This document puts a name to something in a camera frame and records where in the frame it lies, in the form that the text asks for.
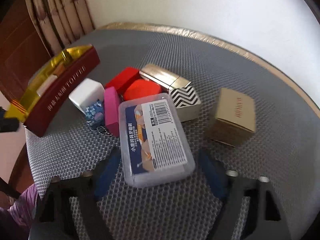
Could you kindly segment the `clear plastic toothpick box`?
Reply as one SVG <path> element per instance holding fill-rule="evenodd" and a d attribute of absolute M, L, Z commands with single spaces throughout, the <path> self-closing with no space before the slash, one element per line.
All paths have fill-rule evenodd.
<path fill-rule="evenodd" d="M 173 100 L 161 93 L 119 105 L 124 179 L 142 188 L 190 176 L 195 161 Z"/>

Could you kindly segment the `purple cloth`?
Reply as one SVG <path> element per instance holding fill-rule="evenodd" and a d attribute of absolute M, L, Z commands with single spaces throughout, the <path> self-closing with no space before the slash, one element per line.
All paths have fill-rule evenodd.
<path fill-rule="evenodd" d="M 1 207 L 1 239 L 29 238 L 38 196 L 37 187 L 32 184 L 10 208 Z"/>

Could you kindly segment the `dark red toffee tin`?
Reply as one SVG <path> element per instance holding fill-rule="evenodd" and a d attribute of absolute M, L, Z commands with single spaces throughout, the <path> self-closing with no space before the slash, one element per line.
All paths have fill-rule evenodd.
<path fill-rule="evenodd" d="M 44 136 L 69 94 L 99 63 L 91 44 L 62 50 L 39 69 L 20 100 L 12 100 L 1 119 L 17 118 L 36 136 Z"/>

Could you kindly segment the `brown wooden door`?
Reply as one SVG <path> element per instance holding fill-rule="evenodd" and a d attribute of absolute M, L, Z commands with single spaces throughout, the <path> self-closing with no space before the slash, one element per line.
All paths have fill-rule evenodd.
<path fill-rule="evenodd" d="M 20 99 L 31 77 L 49 59 L 25 0 L 16 0 L 1 21 L 1 92 L 6 99 Z"/>

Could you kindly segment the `grey honeycomb table mat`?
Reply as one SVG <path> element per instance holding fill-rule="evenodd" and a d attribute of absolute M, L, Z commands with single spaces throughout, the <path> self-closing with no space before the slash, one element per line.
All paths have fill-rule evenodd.
<path fill-rule="evenodd" d="M 96 30 L 75 45 L 92 44 L 100 64 L 89 77 L 107 83 L 125 67 L 153 63 L 191 81 L 201 101 L 195 120 L 183 123 L 194 156 L 200 148 L 242 176 L 267 176 L 282 204 L 291 237 L 300 239 L 319 212 L 319 117 L 290 86 L 248 59 L 181 35 L 135 30 Z M 256 133 L 232 148 L 204 134 L 220 88 L 255 101 Z M 92 131 L 65 101 L 39 138 L 26 133 L 34 183 L 44 195 L 53 176 L 74 178 L 105 159 L 119 139 Z M 220 211 L 199 167 L 173 183 L 137 189 L 117 172 L 98 204 L 115 239 L 205 239 Z"/>

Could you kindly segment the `white box blue pattern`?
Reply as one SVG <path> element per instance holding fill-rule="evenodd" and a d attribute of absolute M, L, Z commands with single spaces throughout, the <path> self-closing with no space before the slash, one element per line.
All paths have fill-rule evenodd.
<path fill-rule="evenodd" d="M 85 78 L 68 98 L 86 118 L 88 127 L 99 130 L 104 126 L 104 87 L 98 81 Z"/>

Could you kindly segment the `pink rectangular box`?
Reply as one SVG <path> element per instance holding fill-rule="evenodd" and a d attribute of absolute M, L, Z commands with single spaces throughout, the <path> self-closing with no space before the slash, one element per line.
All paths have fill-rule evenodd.
<path fill-rule="evenodd" d="M 114 87 L 106 88 L 104 92 L 105 127 L 115 137 L 119 137 L 119 105 L 120 98 L 116 89 Z"/>

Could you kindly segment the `gold cardboard cube box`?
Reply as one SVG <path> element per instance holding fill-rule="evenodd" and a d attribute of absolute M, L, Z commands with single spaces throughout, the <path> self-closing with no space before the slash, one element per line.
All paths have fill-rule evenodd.
<path fill-rule="evenodd" d="M 254 99 L 236 90 L 221 88 L 210 115 L 206 137 L 235 147 L 255 132 Z"/>

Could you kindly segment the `beige patterned curtain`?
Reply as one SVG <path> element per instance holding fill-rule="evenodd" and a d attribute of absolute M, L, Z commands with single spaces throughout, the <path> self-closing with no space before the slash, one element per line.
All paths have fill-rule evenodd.
<path fill-rule="evenodd" d="M 25 0 L 25 3 L 50 56 L 95 29 L 86 0 Z"/>

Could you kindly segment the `red rectangular box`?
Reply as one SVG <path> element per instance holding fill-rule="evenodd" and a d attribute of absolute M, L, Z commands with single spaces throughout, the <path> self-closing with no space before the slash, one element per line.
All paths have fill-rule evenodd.
<path fill-rule="evenodd" d="M 138 79 L 141 79 L 139 70 L 133 67 L 126 67 L 106 83 L 104 87 L 105 89 L 113 87 L 118 95 L 122 95 Z"/>

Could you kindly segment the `red rounded case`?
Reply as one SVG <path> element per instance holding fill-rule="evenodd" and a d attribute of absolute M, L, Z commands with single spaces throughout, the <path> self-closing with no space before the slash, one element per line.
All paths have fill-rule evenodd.
<path fill-rule="evenodd" d="M 134 81 L 123 93 L 124 101 L 143 98 L 150 95 L 159 94 L 162 88 L 159 84 L 144 79 Z"/>

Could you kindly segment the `gold box zigzag end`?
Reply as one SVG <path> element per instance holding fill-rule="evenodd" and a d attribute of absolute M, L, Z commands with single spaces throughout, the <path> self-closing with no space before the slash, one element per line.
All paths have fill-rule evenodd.
<path fill-rule="evenodd" d="M 147 64 L 140 71 L 142 78 L 159 84 L 173 100 L 180 122 L 197 119 L 202 101 L 191 81 L 155 64 Z"/>

